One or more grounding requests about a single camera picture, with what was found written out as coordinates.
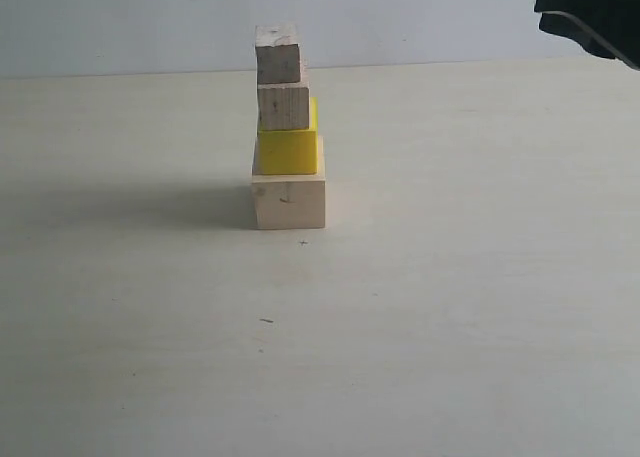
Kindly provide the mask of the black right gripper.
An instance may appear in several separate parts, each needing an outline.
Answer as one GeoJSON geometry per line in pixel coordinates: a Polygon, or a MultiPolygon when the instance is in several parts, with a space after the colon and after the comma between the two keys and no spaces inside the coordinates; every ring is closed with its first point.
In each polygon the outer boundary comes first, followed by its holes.
{"type": "Polygon", "coordinates": [[[536,0],[534,12],[542,32],[639,68],[639,0],[536,0]]]}

